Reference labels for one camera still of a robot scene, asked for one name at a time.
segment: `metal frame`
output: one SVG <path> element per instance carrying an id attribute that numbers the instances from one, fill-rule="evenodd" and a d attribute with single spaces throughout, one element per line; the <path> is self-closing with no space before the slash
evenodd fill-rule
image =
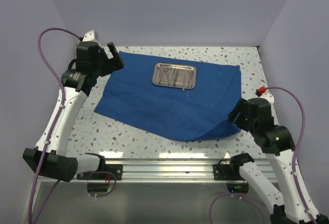
<path id="1" fill-rule="evenodd" d="M 120 182 L 123 183 L 223 183 L 226 180 L 215 181 L 213 165 L 219 160 L 213 159 L 107 159 L 106 164 L 122 164 L 123 172 Z M 255 159 L 260 171 L 272 183 L 277 179 L 273 168 L 266 159 Z M 54 180 L 41 177 L 39 182 L 53 182 Z M 70 183 L 86 182 L 76 177 Z"/>

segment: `metal mounting plate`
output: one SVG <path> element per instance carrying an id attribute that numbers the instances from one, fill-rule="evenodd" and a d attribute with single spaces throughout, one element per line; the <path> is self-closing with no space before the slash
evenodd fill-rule
<path id="1" fill-rule="evenodd" d="M 107 159 L 107 165 L 121 164 L 124 167 L 122 182 L 125 183 L 226 183 L 227 179 L 214 180 L 213 165 L 218 159 Z M 277 183 L 273 168 L 267 159 L 255 159 L 260 171 L 272 183 Z M 40 182 L 55 180 L 40 177 Z M 86 180 L 70 182 L 82 183 Z"/>
<path id="2" fill-rule="evenodd" d="M 114 174 L 117 180 L 121 180 L 123 165 L 122 164 L 106 164 L 106 170 L 110 173 Z M 105 179 L 104 174 L 82 174 L 77 175 L 77 179 L 79 180 L 103 180 Z"/>

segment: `black bracket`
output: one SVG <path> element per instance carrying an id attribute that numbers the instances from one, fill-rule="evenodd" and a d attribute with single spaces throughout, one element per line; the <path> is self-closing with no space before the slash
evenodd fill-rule
<path id="1" fill-rule="evenodd" d="M 38 151 L 37 147 L 35 149 L 26 148 L 24 150 L 23 159 L 34 172 L 36 172 L 36 168 L 38 167 L 41 154 L 42 152 Z M 59 156 L 55 153 L 46 153 L 39 175 L 70 182 L 74 178 L 77 168 L 78 161 L 76 158 Z"/>
<path id="2" fill-rule="evenodd" d="M 106 164 L 104 171 L 110 172 L 115 175 L 117 180 L 121 180 L 123 165 L 122 164 Z M 105 174 L 82 174 L 77 175 L 77 179 L 79 180 L 105 180 Z"/>
<path id="3" fill-rule="evenodd" d="M 214 164 L 212 168 L 214 180 L 243 180 L 241 176 L 234 175 L 229 164 Z"/>
<path id="4" fill-rule="evenodd" d="M 270 215 L 270 220 L 272 224 L 312 224 L 312 221 L 304 222 L 303 220 L 300 220 L 298 223 L 293 222 L 292 220 L 289 220 L 286 217 L 286 213 L 284 212 L 284 205 L 277 206 L 276 204 L 273 206 L 273 214 Z M 316 218 L 317 224 L 328 224 L 329 219 L 327 216 L 318 214 Z"/>

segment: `red connector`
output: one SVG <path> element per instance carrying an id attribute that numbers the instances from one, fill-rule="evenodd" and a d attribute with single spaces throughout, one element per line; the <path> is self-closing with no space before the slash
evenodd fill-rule
<path id="1" fill-rule="evenodd" d="M 258 90 L 256 90 L 256 95 L 260 97 L 265 92 L 266 92 L 266 87 L 263 86 L 263 87 L 260 87 Z"/>

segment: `lavender wall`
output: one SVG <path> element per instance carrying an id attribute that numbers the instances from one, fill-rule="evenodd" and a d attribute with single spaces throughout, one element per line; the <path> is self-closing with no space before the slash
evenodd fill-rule
<path id="1" fill-rule="evenodd" d="M 38 34 L 64 27 L 52 0 L 0 0 L 0 219 L 18 223 L 27 199 L 32 171 L 22 159 L 50 118 L 58 85 L 38 54 Z M 43 48 L 62 72 L 73 56 L 73 40 L 60 32 L 47 34 Z"/>
<path id="2" fill-rule="evenodd" d="M 305 107 L 306 129 L 299 154 L 311 198 L 329 214 L 329 0 L 288 0 L 276 19 L 260 55 L 267 82 L 291 89 Z M 295 137 L 301 115 L 295 101 L 275 91 L 281 124 Z"/>
<path id="3" fill-rule="evenodd" d="M 260 45 L 286 0 L 54 0 L 65 24 L 118 45 Z"/>

